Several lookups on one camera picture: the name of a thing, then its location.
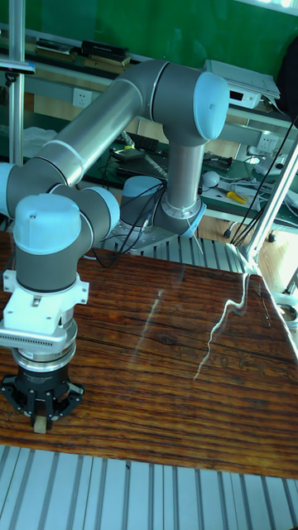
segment green wall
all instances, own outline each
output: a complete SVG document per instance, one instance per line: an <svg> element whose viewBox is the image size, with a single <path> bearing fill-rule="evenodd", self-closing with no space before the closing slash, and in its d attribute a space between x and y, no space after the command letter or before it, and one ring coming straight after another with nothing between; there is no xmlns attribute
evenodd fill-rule
<svg viewBox="0 0 298 530"><path fill-rule="evenodd" d="M8 0L0 3L8 23ZM26 0L26 27L194 67L208 58L276 75L298 17L234 0Z"/></svg>

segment robotic arm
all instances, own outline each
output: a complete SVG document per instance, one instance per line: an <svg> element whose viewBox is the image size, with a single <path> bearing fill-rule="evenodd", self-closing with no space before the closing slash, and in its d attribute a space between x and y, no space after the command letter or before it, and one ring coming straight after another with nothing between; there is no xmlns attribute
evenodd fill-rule
<svg viewBox="0 0 298 530"><path fill-rule="evenodd" d="M75 354L74 306L88 299L77 262L119 220L108 191L73 186L135 116L162 123L170 141L168 180L151 221L190 237L204 213L197 195L204 144L220 134L228 99L227 83L209 72L149 60L116 78L25 166L0 166L0 212L16 219L17 257L17 270L4 274L12 296L0 345L12 349L19 366L1 389L32 425L43 408L50 428L83 398L83 385L72 384L67 373ZM147 188L138 179L139 194ZM128 185L129 195L134 187ZM124 220L126 202L124 191Z"/></svg>

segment electronic device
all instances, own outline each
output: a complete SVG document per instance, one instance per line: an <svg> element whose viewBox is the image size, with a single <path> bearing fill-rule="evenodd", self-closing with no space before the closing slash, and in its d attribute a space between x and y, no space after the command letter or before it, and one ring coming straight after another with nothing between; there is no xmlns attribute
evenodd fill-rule
<svg viewBox="0 0 298 530"><path fill-rule="evenodd" d="M40 50L56 51L57 53L62 53L64 55L69 55L74 49L74 47L70 46L69 44L48 41L47 39L40 39L39 41L37 41L36 48L39 48Z"/></svg>
<svg viewBox="0 0 298 530"><path fill-rule="evenodd" d="M131 147L129 149L121 149L120 151L113 151L111 156L113 158L116 158L116 160L126 162L129 160L136 160L138 158L144 158L145 153L138 151L137 149L133 149L133 147Z"/></svg>
<svg viewBox="0 0 298 530"><path fill-rule="evenodd" d="M96 55L107 59L122 61L126 58L128 48L124 46L114 46L107 42L83 41L82 53L84 55Z"/></svg>
<svg viewBox="0 0 298 530"><path fill-rule="evenodd" d="M270 100L280 98L280 91L271 75L259 74L218 60L207 59L204 67L207 71L220 75L228 81L231 104L255 108L262 95Z"/></svg>
<svg viewBox="0 0 298 530"><path fill-rule="evenodd" d="M204 154L204 165L219 169L221 171L228 171L233 163L232 157L219 157L214 155L212 152L206 152Z"/></svg>
<svg viewBox="0 0 298 530"><path fill-rule="evenodd" d="M124 250L148 226L191 237L205 210L198 195L204 145L221 133L227 111L224 79L149 60L119 75L24 166L0 164L0 214L15 219L17 257L16 271L3 275L12 296L0 345L11 348L18 365L0 388L32 425L42 416L50 428L84 396L84 385L68 375L77 334L74 307L86 304L89 293L76 271L79 258L109 236L120 215L136 236ZM76 185L136 116L164 125L167 180L129 179L119 209L104 188ZM160 174L166 174L162 168Z"/></svg>
<svg viewBox="0 0 298 530"><path fill-rule="evenodd" d="M21 63L9 59L0 59L0 70L9 74L34 75L36 73L36 67L33 63Z"/></svg>

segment small wooden block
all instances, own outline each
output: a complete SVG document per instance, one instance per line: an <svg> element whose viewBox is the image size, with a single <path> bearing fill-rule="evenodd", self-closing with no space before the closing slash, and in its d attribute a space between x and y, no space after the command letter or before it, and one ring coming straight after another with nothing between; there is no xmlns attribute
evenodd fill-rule
<svg viewBox="0 0 298 530"><path fill-rule="evenodd" d="M34 432L37 434L46 434L46 416L36 416Z"/></svg>

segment white cable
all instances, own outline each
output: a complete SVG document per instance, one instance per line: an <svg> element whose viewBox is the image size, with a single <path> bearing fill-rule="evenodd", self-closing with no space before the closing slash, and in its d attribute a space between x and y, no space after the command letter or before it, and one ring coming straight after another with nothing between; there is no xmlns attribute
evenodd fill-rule
<svg viewBox="0 0 298 530"><path fill-rule="evenodd" d="M190 224L189 220L186 219L186 221L187 221L187 223L188 223L188 225L189 225L189 227L190 227L190 229L191 229L191 231L192 231L192 233L193 233L193 236L194 236L194 238L195 238L195 242L197 243L197 245L198 245L198 247L199 247L199 250L201 251L201 253L202 253L203 256L204 256L204 252L203 252L203 250L202 250L202 248L201 248L201 246L200 246L200 244L199 244L199 240L198 240L198 238L196 237L195 232L194 232L193 229L191 228L191 224Z"/></svg>
<svg viewBox="0 0 298 530"><path fill-rule="evenodd" d="M277 103L276 103L276 100L273 98L273 97L270 97L270 96L266 96L268 101L270 101L270 103L273 105L273 107L276 108L276 110L278 110L279 113L283 114L284 116L287 116L286 113L284 113L282 110L280 110L278 107L277 107Z"/></svg>
<svg viewBox="0 0 298 530"><path fill-rule="evenodd" d="M285 230L285 231L287 231L287 230L295 230L297 232L297 229L298 229L298 223L292 223L291 221L285 221L284 219L278 219L278 218L276 218L273 221L273 225L278 226L279 229Z"/></svg>
<svg viewBox="0 0 298 530"><path fill-rule="evenodd" d="M259 182L247 182L247 181L237 181L235 183L228 184L228 189L236 191L236 187L252 187L253 189L257 189L260 186ZM270 195L273 190L273 184L265 183L265 185L262 186L262 189L259 192L259 195Z"/></svg>
<svg viewBox="0 0 298 530"><path fill-rule="evenodd" d="M223 175L220 176L220 180L221 180L221 181L227 181L227 182L235 181L235 179L234 179L232 176L230 176L230 177L228 178L227 176L223 176Z"/></svg>
<svg viewBox="0 0 298 530"><path fill-rule="evenodd" d="M292 207L290 206L289 202L286 200L284 200L284 203L286 205L286 208L288 208L290 210L290 212L295 216L295 217L298 217L298 214L292 209Z"/></svg>

